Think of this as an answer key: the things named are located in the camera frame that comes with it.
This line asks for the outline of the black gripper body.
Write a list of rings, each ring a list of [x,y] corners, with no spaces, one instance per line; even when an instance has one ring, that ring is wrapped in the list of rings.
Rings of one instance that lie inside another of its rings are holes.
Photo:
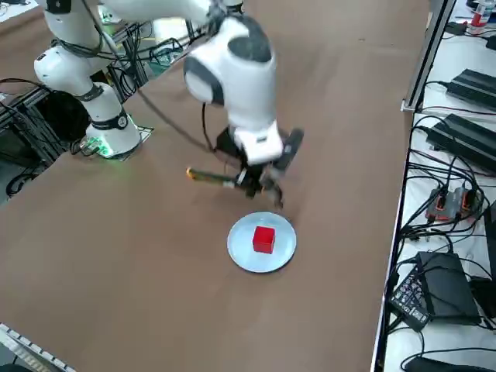
[[[265,161],[260,164],[248,164],[246,151],[240,149],[234,142],[228,129],[224,129],[216,138],[215,152],[226,155],[229,160],[238,163],[240,170],[246,169],[249,172],[262,172],[272,161]]]

